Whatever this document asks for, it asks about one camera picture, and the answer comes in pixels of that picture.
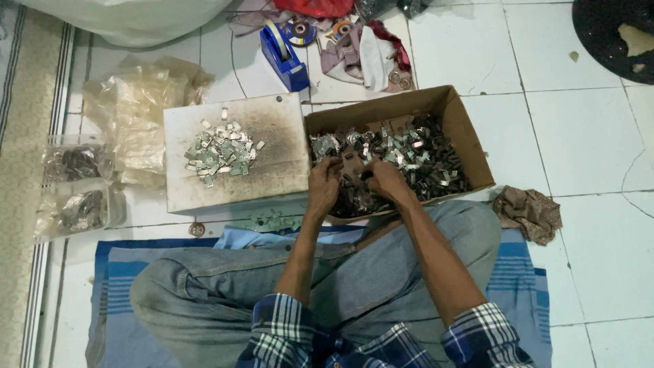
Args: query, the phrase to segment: hand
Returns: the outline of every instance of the hand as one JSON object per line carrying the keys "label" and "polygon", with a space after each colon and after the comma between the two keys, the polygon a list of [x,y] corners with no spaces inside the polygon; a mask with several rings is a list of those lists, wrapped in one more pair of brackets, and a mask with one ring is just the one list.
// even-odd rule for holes
{"label": "hand", "polygon": [[375,157],[364,167],[364,172],[373,174],[366,180],[368,188],[395,205],[406,204],[406,201],[415,197],[402,173],[390,162]]}
{"label": "hand", "polygon": [[316,221],[322,222],[336,203],[343,166],[342,159],[326,157],[311,169],[306,213]]}

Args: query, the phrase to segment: jeans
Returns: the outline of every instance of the jeans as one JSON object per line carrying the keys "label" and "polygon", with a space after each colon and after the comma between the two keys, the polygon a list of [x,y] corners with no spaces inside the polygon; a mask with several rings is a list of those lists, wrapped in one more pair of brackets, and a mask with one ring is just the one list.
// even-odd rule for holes
{"label": "jeans", "polygon": [[[500,245],[497,216],[462,200],[426,210],[484,291]],[[188,249],[159,259],[132,285],[134,313],[182,367],[233,367],[250,339],[252,308],[273,291],[286,249]],[[441,366],[452,364],[403,225],[359,252],[352,244],[317,244],[309,307],[316,322],[355,344],[404,322]]]}

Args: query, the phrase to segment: tape dispenser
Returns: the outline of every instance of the tape dispenser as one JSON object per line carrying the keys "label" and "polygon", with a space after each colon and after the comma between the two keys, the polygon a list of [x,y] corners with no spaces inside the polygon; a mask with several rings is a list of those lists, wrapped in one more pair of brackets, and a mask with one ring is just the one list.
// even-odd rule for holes
{"label": "tape dispenser", "polygon": [[289,92],[299,92],[309,86],[307,66],[301,63],[281,29],[270,20],[260,32],[261,50]]}

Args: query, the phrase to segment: plaid shirt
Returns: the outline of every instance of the plaid shirt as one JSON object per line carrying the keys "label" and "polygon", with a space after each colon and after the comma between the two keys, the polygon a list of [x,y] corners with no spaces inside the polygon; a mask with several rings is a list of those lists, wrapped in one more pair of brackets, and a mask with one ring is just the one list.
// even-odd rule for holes
{"label": "plaid shirt", "polygon": [[[457,366],[535,368],[518,334],[494,303],[456,317],[441,343]],[[356,347],[315,323],[289,295],[271,294],[254,306],[252,338],[236,368],[431,368],[438,364],[403,323]]]}

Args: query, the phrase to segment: forearm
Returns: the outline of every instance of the forearm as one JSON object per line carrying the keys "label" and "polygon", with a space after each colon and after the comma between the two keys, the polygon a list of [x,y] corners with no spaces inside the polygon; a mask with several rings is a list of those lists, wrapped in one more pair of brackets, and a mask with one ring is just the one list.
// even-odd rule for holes
{"label": "forearm", "polygon": [[290,295],[302,304],[309,305],[313,256],[321,225],[322,219],[310,213],[302,217],[300,232],[288,255],[286,266],[277,281],[274,292]]}
{"label": "forearm", "polygon": [[422,270],[427,290],[449,327],[457,315],[486,302],[449,241],[422,208],[414,193],[398,203]]}

